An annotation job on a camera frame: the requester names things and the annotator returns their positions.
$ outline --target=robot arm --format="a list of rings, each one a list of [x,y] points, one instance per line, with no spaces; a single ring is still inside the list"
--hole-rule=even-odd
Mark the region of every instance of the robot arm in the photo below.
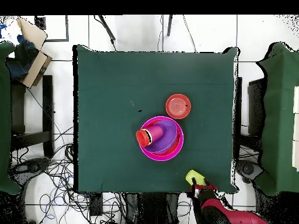
[[[210,185],[193,185],[188,197],[193,200],[194,215],[197,224],[268,224],[257,214],[247,211],[231,211],[226,209],[217,198],[217,188]]]

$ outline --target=pink bowl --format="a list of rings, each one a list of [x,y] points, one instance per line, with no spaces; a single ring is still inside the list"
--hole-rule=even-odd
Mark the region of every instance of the pink bowl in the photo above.
[[[143,126],[141,127],[141,129],[147,127],[148,125],[150,125],[152,122],[157,122],[158,120],[171,120],[173,121],[175,124],[176,124],[176,127],[179,131],[179,136],[180,136],[180,139],[179,139],[179,144],[178,146],[176,147],[176,149],[171,152],[170,154],[168,155],[165,155],[165,156],[157,156],[149,151],[146,151],[143,147],[141,147],[140,145],[140,149],[142,150],[142,152],[149,158],[151,158],[152,160],[156,160],[157,162],[165,162],[167,160],[170,160],[172,158],[174,158],[181,150],[182,146],[183,146],[183,143],[184,143],[184,135],[183,135],[183,131],[181,129],[181,127],[179,126],[179,124],[174,121],[172,118],[168,118],[168,117],[164,117],[164,116],[157,116],[157,117],[154,117],[154,118],[151,118],[149,119],[147,122],[145,122],[143,124]]]

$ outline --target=black border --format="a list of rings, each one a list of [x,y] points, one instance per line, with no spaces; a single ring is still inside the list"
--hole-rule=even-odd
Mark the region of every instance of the black border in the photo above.
[[[65,16],[65,38],[57,38],[57,39],[50,39],[45,40],[45,42],[69,42],[69,35],[68,35],[68,16]]]
[[[79,105],[78,105],[78,50],[77,45],[72,46],[72,72],[74,77],[74,91],[73,91],[73,97],[74,97],[74,185],[73,185],[73,191],[78,192],[78,111],[79,111]]]

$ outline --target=floor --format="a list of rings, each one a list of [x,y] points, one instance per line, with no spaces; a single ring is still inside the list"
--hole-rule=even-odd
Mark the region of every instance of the floor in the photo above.
[[[33,16],[23,16],[34,23]],[[284,15],[186,15],[189,31],[192,34],[197,52],[221,53],[227,47],[238,47],[241,51],[238,57],[238,76],[243,77],[242,84],[242,132],[247,133],[248,126],[248,98],[247,87],[249,81],[263,77],[262,70],[255,64],[265,56],[269,45],[274,42],[286,42],[294,50],[299,49],[299,26],[297,17]],[[123,15],[105,16],[116,37],[117,51],[162,51],[161,15]],[[168,15],[164,16],[164,43],[165,52],[194,51],[188,30],[182,15],[174,15],[171,35],[166,35]],[[46,33],[48,39],[66,39],[65,16],[46,16]],[[55,148],[64,143],[73,143],[73,78],[72,78],[72,45],[81,44],[98,51],[114,51],[109,36],[103,26],[93,16],[68,16],[68,42],[46,42],[42,51],[50,55],[53,60],[45,75],[53,76],[54,84],[54,122]],[[31,92],[39,103],[42,103],[42,83],[32,87]],[[33,96],[27,91],[25,98],[26,132],[42,130],[42,109]],[[20,150],[20,156],[26,149]],[[25,159],[43,157],[41,145],[31,146]],[[64,152],[55,155],[56,160],[64,158]],[[232,170],[232,183],[239,191],[234,195],[225,195],[229,204],[242,211],[255,210],[255,193],[252,185],[244,184],[239,175]],[[53,197],[55,187],[48,175],[42,174],[34,178],[26,193],[27,219],[34,219],[42,224],[89,224],[83,217],[87,211],[81,213],[76,208],[69,208],[61,199],[57,198],[52,206],[48,207],[49,197]],[[116,200],[113,193],[104,193],[107,200],[104,210],[111,211]],[[180,224],[196,224],[190,199],[185,194],[179,197],[178,216]],[[119,212],[115,213],[115,221],[120,220]],[[92,222],[99,223],[91,217]]]

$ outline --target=green table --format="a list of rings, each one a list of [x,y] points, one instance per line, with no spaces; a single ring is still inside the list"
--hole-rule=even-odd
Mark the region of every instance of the green table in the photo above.
[[[15,50],[9,42],[0,43],[0,191],[10,194],[20,192],[20,187],[8,177],[11,163],[11,79],[5,65],[6,56]]]
[[[261,163],[266,172],[255,181],[267,195],[299,193],[299,172],[292,167],[294,87],[299,86],[299,53],[276,43],[260,62],[267,75]]]
[[[220,191],[231,185],[234,57],[178,52],[94,52],[78,45],[78,190],[189,191],[194,169]],[[184,133],[180,153],[167,162],[147,158],[135,132],[155,116],[167,116],[174,93],[191,101],[177,120]]]

